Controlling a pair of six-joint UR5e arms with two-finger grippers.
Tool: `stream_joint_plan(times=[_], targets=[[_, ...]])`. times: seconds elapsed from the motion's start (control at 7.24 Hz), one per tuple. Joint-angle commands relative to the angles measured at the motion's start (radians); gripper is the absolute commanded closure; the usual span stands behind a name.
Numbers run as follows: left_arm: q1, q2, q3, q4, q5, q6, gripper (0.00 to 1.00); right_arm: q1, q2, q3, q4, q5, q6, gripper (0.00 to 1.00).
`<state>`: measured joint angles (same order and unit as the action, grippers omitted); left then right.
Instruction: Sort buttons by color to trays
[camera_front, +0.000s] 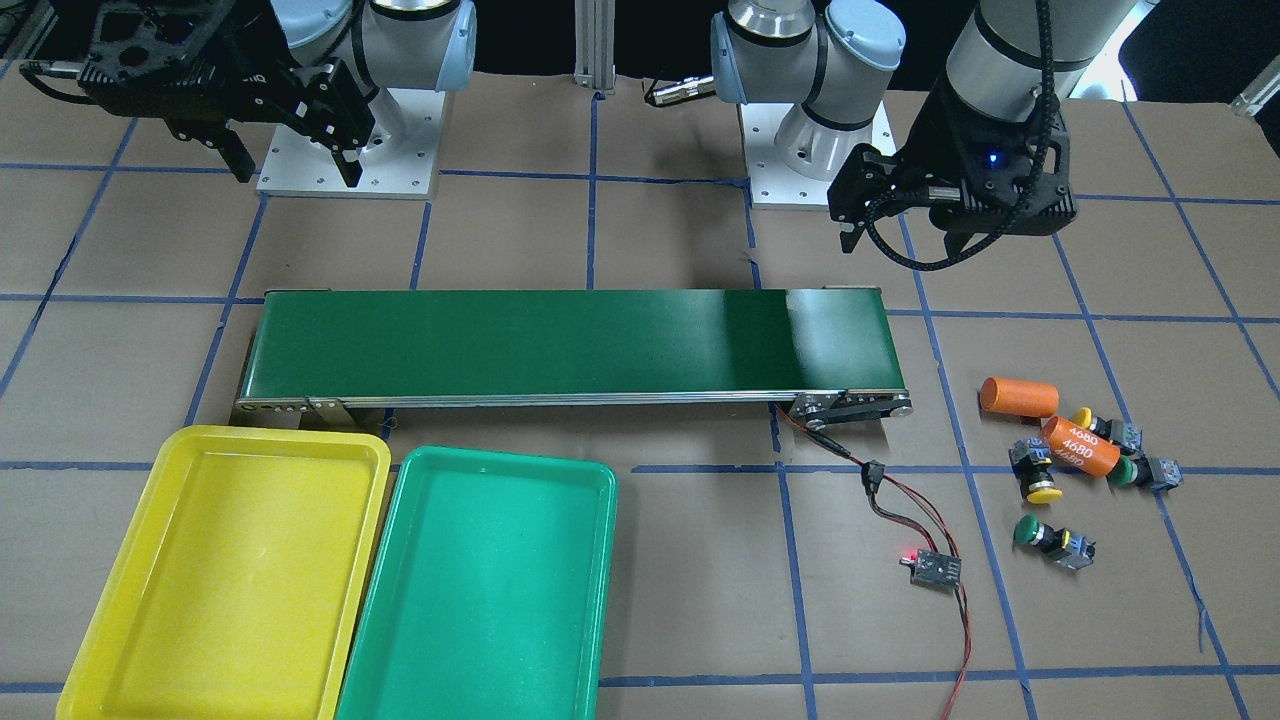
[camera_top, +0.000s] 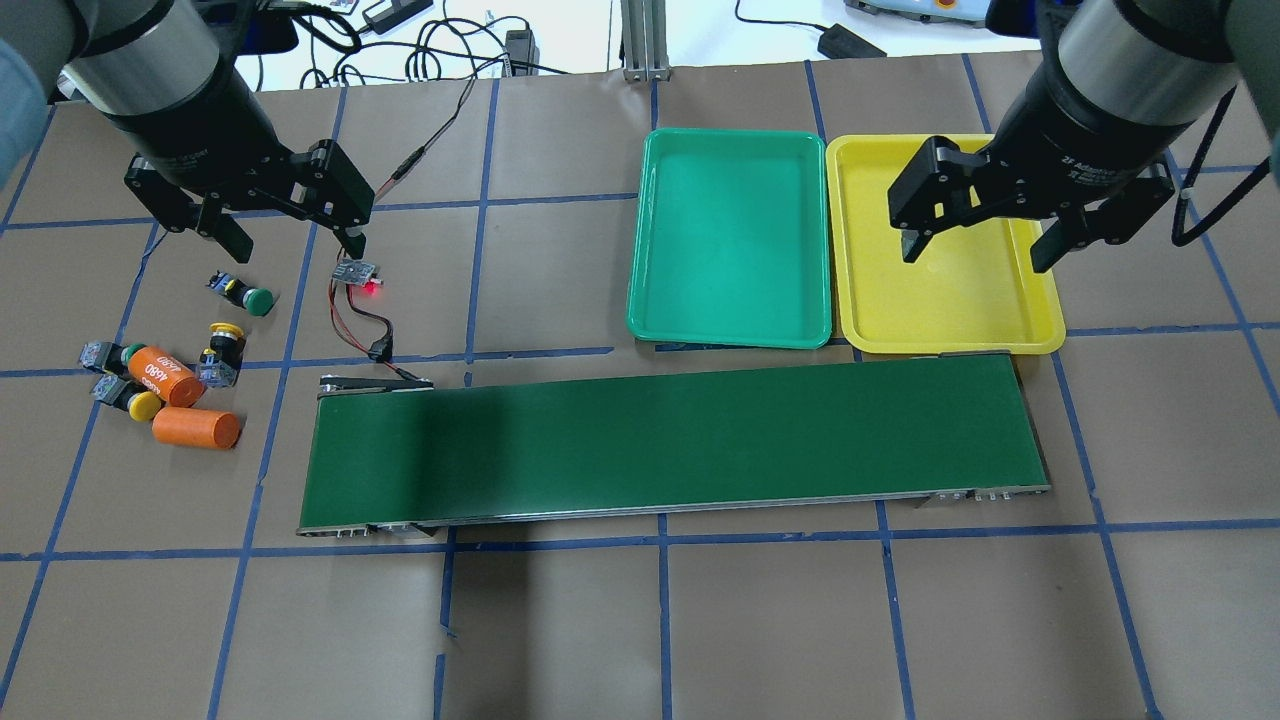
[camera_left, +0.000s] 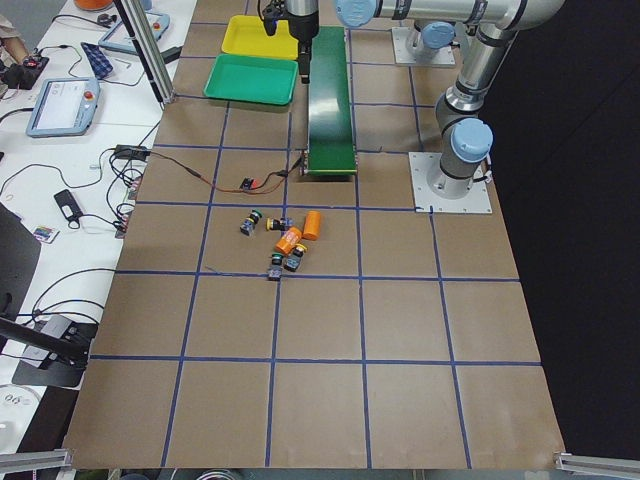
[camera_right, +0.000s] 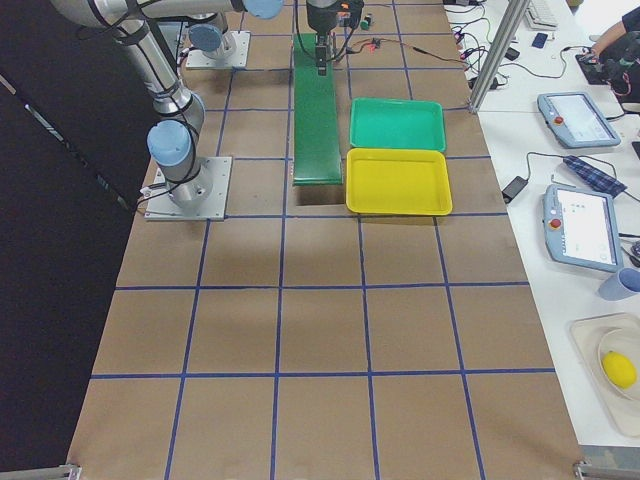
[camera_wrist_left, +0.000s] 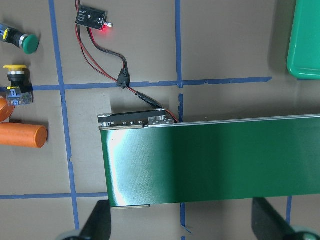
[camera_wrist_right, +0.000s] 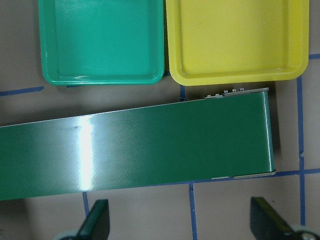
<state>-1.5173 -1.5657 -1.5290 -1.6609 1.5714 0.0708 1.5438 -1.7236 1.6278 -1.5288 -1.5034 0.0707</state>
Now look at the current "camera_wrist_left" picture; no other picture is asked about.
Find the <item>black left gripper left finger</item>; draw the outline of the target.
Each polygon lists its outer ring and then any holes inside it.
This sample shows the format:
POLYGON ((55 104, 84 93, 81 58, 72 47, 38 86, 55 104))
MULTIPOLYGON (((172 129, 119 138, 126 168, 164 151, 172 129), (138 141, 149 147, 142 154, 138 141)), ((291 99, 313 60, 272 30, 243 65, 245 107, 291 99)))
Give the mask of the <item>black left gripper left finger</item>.
POLYGON ((110 201, 99 200, 78 237, 80 240, 109 240, 111 233, 110 201))

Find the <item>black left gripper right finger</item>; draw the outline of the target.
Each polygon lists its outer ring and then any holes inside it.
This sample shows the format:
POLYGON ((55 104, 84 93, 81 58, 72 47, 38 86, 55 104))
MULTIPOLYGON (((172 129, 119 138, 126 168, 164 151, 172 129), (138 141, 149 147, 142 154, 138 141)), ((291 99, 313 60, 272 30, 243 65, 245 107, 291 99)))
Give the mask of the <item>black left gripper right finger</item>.
POLYGON ((262 197, 252 199, 251 228, 258 240, 300 239, 300 234, 262 197))

